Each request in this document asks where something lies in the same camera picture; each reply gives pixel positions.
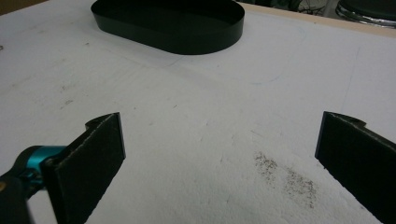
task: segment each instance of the table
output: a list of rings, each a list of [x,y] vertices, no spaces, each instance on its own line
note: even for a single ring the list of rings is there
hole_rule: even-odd
[[[0,17],[0,173],[120,111],[127,159],[88,223],[379,223],[314,158],[323,111],[396,141],[396,31],[243,5],[182,56],[102,32],[93,0]],[[55,223],[45,191],[36,223]]]

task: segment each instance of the white surface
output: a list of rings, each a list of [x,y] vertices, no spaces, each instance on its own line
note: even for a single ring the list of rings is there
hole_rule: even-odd
[[[127,159],[88,223],[377,223],[314,153],[324,110],[396,140],[395,39],[248,11],[234,46],[180,56],[100,31],[92,3],[0,17],[1,174],[120,111]]]

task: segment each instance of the black oval container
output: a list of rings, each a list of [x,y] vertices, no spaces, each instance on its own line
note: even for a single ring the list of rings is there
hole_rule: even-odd
[[[227,49],[242,35],[245,10],[231,0],[98,0],[99,28],[176,54]]]

